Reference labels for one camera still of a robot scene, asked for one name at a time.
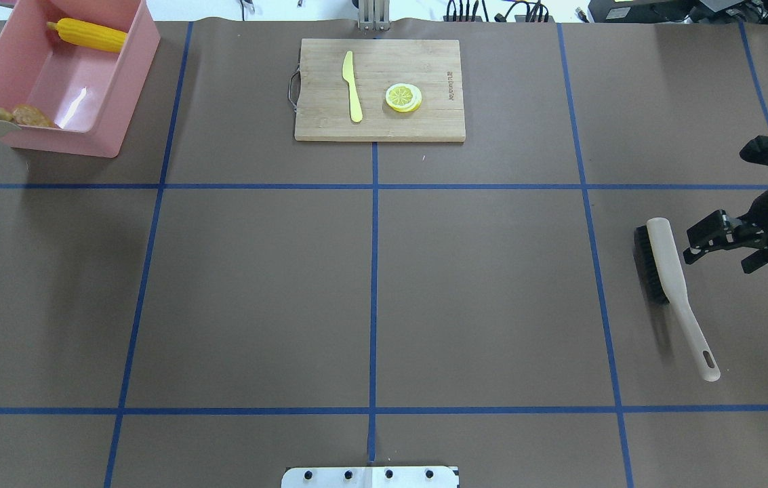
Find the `beige hand brush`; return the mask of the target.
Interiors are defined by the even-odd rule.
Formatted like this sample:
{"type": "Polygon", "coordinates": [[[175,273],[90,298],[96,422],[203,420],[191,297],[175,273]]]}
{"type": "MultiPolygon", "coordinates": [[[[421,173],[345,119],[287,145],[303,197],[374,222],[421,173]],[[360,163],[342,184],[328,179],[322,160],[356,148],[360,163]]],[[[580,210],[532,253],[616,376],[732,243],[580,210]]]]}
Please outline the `beige hand brush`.
{"type": "Polygon", "coordinates": [[[636,252],[644,270],[644,287],[653,302],[672,310],[701,379],[721,379],[721,369],[697,321],[685,283],[674,232],[668,219],[650,218],[635,228],[636,252]]]}

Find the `yellow toy corn cob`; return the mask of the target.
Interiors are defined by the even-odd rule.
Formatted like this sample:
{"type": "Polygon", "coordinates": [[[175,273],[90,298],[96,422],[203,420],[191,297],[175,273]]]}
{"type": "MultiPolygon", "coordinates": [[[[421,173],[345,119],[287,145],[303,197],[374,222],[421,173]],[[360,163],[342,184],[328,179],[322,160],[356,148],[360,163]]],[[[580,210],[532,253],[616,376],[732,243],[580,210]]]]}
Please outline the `yellow toy corn cob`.
{"type": "Polygon", "coordinates": [[[99,52],[120,53],[127,41],[127,33],[124,31],[74,18],[61,18],[55,22],[46,22],[45,25],[65,43],[99,52]]]}

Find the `brown toy potato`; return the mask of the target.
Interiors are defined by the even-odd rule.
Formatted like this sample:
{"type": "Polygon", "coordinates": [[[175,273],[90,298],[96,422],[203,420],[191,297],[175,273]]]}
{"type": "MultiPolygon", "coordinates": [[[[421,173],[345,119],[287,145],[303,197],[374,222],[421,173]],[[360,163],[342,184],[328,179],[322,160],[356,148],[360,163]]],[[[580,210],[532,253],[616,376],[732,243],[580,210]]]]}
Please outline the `brown toy potato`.
{"type": "Polygon", "coordinates": [[[40,111],[39,108],[30,104],[21,103],[15,105],[11,111],[14,123],[21,126],[31,127],[46,127],[50,129],[55,127],[54,121],[52,121],[45,113],[40,111]]]}

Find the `pink plastic bin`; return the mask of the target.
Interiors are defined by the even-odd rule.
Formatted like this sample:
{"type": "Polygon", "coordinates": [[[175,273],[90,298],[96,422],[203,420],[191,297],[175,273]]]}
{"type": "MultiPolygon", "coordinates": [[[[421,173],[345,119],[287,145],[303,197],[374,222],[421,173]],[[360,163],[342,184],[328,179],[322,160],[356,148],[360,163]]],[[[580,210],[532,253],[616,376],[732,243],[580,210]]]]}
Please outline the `pink plastic bin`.
{"type": "Polygon", "coordinates": [[[0,107],[26,103],[53,121],[3,136],[13,148],[117,157],[160,34],[145,1],[18,1],[0,32],[0,107]],[[61,40],[48,22],[123,31],[118,53],[61,40]]]}

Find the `black usb hub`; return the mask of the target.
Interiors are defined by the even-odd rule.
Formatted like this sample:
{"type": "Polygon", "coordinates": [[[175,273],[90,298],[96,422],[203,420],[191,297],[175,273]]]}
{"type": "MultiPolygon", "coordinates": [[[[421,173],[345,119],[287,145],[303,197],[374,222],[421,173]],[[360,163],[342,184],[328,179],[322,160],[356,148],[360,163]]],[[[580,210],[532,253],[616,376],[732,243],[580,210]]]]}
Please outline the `black usb hub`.
{"type": "Polygon", "coordinates": [[[554,18],[542,1],[504,1],[493,10],[487,1],[447,1],[444,22],[496,22],[496,24],[551,24],[554,18]]]}

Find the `yellow lemon slice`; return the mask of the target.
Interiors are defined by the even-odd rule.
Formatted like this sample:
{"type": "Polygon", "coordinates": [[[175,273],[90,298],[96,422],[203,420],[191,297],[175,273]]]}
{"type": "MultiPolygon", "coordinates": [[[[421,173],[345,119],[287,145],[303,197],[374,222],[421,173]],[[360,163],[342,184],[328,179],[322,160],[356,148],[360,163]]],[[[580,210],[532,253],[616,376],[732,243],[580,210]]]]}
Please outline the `yellow lemon slice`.
{"type": "Polygon", "coordinates": [[[397,113],[409,113],[419,109],[423,95],[418,86],[410,83],[396,83],[384,94],[386,104],[397,113]]]}

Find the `yellow plastic knife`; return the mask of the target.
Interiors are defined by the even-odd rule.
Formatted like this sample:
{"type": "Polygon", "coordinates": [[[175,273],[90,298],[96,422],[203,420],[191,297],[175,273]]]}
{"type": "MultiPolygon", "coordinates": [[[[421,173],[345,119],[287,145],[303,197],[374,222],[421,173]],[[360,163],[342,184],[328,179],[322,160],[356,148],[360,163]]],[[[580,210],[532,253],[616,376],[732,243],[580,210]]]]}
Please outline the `yellow plastic knife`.
{"type": "Polygon", "coordinates": [[[354,53],[349,50],[344,54],[342,62],[342,79],[348,87],[348,103],[350,120],[353,123],[361,123],[364,119],[364,113],[360,105],[358,87],[354,73],[354,53]]]}

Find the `bamboo cutting board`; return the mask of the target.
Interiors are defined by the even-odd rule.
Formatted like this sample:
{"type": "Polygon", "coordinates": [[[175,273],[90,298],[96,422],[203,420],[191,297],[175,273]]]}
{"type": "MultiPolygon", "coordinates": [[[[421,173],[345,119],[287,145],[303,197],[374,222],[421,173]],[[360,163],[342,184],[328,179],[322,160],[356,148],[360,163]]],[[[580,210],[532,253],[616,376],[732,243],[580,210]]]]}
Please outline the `bamboo cutting board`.
{"type": "Polygon", "coordinates": [[[462,53],[457,40],[305,38],[300,44],[294,137],[301,142],[442,142],[466,140],[462,53]],[[354,53],[361,123],[349,115],[344,54],[354,53]],[[397,113],[384,94],[396,83],[418,86],[419,109],[397,113]]]}

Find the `aluminium frame post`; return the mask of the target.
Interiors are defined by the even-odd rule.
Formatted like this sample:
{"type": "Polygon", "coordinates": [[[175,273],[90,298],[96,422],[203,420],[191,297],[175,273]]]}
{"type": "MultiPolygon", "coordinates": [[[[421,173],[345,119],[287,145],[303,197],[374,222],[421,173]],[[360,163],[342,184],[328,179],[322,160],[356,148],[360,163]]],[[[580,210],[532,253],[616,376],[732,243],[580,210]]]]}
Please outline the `aluminium frame post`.
{"type": "Polygon", "coordinates": [[[389,31],[390,1],[389,0],[358,0],[354,1],[358,9],[358,29],[360,31],[389,31]]]}

